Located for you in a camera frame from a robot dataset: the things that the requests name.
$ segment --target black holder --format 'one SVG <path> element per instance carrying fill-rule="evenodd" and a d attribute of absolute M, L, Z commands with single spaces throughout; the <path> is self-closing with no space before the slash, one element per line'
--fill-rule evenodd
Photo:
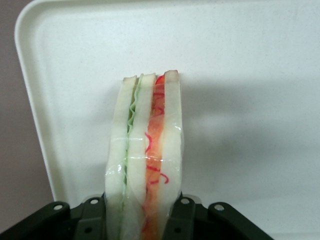
<path fill-rule="evenodd" d="M 0 234 L 0 240 L 107 240 L 104 196 L 70 209 L 55 201 Z M 273 240 L 225 202 L 206 209 L 182 194 L 173 205 L 162 240 Z"/>

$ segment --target shredded carrot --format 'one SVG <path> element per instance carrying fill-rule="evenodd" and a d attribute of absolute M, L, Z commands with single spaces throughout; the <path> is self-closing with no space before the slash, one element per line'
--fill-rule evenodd
<path fill-rule="evenodd" d="M 168 177 L 161 173 L 162 162 L 162 132 L 165 121 L 165 76 L 158 77 L 152 96 L 152 113 L 149 119 L 147 133 L 149 145 L 146 153 L 146 196 L 142 206 L 145 222 L 142 229 L 143 240 L 159 240 L 158 233 L 158 189 L 160 177 Z"/>

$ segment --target plastic tray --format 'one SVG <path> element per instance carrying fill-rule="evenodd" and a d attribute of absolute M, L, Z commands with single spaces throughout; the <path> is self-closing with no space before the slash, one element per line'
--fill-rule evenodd
<path fill-rule="evenodd" d="M 319 239 L 319 12 L 317 0 L 33 1 L 15 41 L 54 198 L 103 193 L 123 77 L 177 69 L 182 191 L 275 239 Z"/>

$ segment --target plastic wrap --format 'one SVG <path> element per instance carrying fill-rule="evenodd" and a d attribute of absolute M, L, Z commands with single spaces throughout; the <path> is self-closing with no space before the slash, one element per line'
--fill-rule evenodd
<path fill-rule="evenodd" d="M 125 78 L 105 174 L 108 239 L 161 239 L 181 193 L 182 150 L 178 72 Z"/>

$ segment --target wrapped sandwich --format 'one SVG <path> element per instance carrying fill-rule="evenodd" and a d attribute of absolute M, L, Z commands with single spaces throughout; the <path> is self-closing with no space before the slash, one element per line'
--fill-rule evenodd
<path fill-rule="evenodd" d="M 179 75 L 124 78 L 105 175 L 110 240 L 159 240 L 182 182 Z"/>

